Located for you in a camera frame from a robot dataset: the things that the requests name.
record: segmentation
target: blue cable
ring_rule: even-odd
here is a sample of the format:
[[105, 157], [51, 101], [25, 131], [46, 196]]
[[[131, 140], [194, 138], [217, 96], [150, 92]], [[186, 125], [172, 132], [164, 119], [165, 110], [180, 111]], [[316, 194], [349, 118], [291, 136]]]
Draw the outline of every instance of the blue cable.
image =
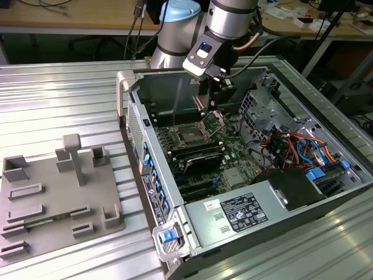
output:
[[312, 167], [315, 167], [314, 164], [313, 164], [313, 162], [310, 161], [309, 159], [307, 159], [306, 157], [304, 157], [304, 156], [302, 155], [302, 152], [300, 151], [300, 143], [301, 143], [302, 140], [309, 140], [312, 144], [314, 144], [314, 145], [316, 146], [317, 151], [319, 152], [319, 154], [320, 154], [322, 160], [323, 160], [324, 162], [326, 162], [326, 163], [330, 163], [329, 159], [327, 159], [327, 157], [324, 156], [323, 153], [321, 152], [320, 147], [319, 147], [319, 145], [317, 145], [316, 141], [313, 140], [313, 139], [307, 138], [307, 137], [306, 137], [306, 138], [302, 138], [302, 139], [300, 139], [300, 140], [298, 141], [298, 143], [297, 143], [297, 151], [298, 151], [298, 154], [299, 154], [299, 156], [300, 156], [301, 158], [303, 158], [304, 160], [306, 160], [307, 162], [309, 162], [310, 164], [312, 164]]

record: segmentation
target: metal bracket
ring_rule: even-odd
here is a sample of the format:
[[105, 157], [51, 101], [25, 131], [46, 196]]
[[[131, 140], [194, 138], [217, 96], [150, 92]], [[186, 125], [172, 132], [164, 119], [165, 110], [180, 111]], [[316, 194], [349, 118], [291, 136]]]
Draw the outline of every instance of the metal bracket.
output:
[[132, 70], [123, 70], [117, 73], [117, 110], [119, 117], [123, 116], [123, 92], [129, 92], [136, 86], [137, 80]]

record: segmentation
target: desk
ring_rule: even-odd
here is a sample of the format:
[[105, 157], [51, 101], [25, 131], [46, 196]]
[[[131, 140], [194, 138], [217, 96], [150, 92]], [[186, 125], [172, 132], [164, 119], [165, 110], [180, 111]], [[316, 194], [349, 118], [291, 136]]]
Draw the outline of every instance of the desk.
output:
[[[37, 4], [35, 0], [25, 0]], [[0, 9], [1, 33], [128, 35], [137, 0], [74, 0], [65, 6], [71, 17], [50, 12], [13, 0], [9, 9]], [[146, 14], [142, 35], [151, 36], [158, 30]], [[0, 42], [0, 65], [6, 64]]]
[[[314, 7], [309, 4], [305, 4], [300, 2], [299, 0], [295, 0], [293, 3], [287, 4], [292, 8], [295, 7], [305, 7], [308, 9], [308, 13], [313, 18], [319, 18], [319, 14], [321, 13]], [[293, 19], [286, 18], [283, 20], [277, 19], [267, 13], [262, 13], [263, 18], [263, 25], [269, 29], [272, 29], [279, 33], [284, 33], [288, 35], [300, 35], [303, 40], [314, 40], [316, 36], [316, 32], [308, 28], [299, 28], [293, 23]], [[307, 77], [320, 58], [323, 56], [325, 51], [328, 49], [332, 41], [373, 41], [373, 36], [365, 35], [364, 33], [356, 30], [353, 28], [350, 23], [352, 22], [351, 16], [348, 14], [344, 14], [340, 20], [341, 24], [338, 27], [334, 27], [331, 31], [329, 36], [326, 40], [322, 43], [320, 48], [317, 50], [315, 55], [311, 58], [307, 66], [302, 72], [302, 75]], [[323, 35], [323, 31], [320, 32], [319, 38]]]
[[[1, 33], [30, 33], [30, 34], [82, 34], [82, 35], [127, 35], [133, 21], [133, 9], [136, 0], [74, 0], [66, 4], [71, 17], [59, 15], [40, 7], [25, 5], [13, 0], [9, 9], [0, 9]], [[303, 6], [317, 18], [319, 11], [308, 4], [295, 0], [291, 7]], [[290, 18], [279, 20], [267, 13], [262, 13], [263, 25], [285, 34], [299, 34], [304, 40], [313, 40], [316, 32], [301, 29]], [[373, 36], [366, 36], [349, 25], [351, 20], [342, 19], [341, 25], [336, 27], [322, 44], [314, 57], [303, 71], [304, 76], [312, 71], [316, 63], [324, 54], [332, 41], [373, 41]], [[142, 35], [154, 35], [158, 25], [146, 15]], [[5, 64], [6, 58], [1, 51], [0, 65]]]

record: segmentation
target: barcode sticker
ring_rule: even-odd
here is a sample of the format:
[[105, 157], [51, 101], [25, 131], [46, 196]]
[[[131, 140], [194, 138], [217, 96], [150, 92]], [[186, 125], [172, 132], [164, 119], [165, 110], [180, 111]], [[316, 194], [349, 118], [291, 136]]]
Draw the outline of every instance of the barcode sticker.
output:
[[207, 211], [210, 211], [212, 209], [220, 208], [221, 207], [219, 199], [218, 200], [215, 199], [215, 200], [211, 200], [211, 201], [205, 202], [204, 205], [205, 205], [205, 208], [206, 208]]

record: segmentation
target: wire bundle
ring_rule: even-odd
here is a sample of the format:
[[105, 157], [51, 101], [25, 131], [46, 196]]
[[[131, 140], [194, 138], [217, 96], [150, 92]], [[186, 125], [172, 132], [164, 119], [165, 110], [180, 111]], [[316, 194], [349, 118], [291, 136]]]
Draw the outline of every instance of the wire bundle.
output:
[[280, 162], [282, 168], [285, 168], [286, 166], [298, 166], [300, 168], [315, 167], [315, 163], [311, 159], [307, 158], [309, 145], [312, 145], [317, 149], [325, 164], [332, 165], [336, 162], [336, 160], [330, 154], [326, 144], [320, 139], [317, 139], [311, 135], [303, 135], [296, 132], [289, 133], [287, 138], [283, 138], [279, 134], [275, 134], [272, 134], [266, 141], [262, 142], [261, 147], [262, 149], [271, 149], [272, 147], [272, 149], [279, 150], [275, 157], [278, 158], [277, 163]]
[[311, 135], [303, 135], [303, 134], [299, 134], [299, 133], [291, 133], [290, 134], [291, 136], [293, 137], [296, 137], [299, 139], [298, 143], [297, 143], [297, 151], [299, 153], [299, 155], [301, 156], [301, 158], [303, 158], [304, 160], [306, 160], [307, 162], [311, 163], [312, 164], [312, 167], [314, 167], [314, 164], [312, 163], [312, 161], [310, 161], [309, 159], [307, 159], [301, 152], [300, 152], [300, 147], [301, 147], [301, 142], [303, 140], [306, 140], [306, 141], [309, 141], [310, 143], [314, 144], [314, 146], [317, 148], [319, 154], [320, 154], [320, 157], [322, 158], [322, 160], [325, 162], [325, 163], [334, 163], [336, 162], [336, 160], [333, 158], [333, 156], [330, 154], [329, 152], [329, 149], [328, 147], [326, 147], [325, 145], [324, 146], [319, 146], [319, 145], [323, 145], [325, 144], [324, 142], [322, 142], [321, 140], [311, 136]]

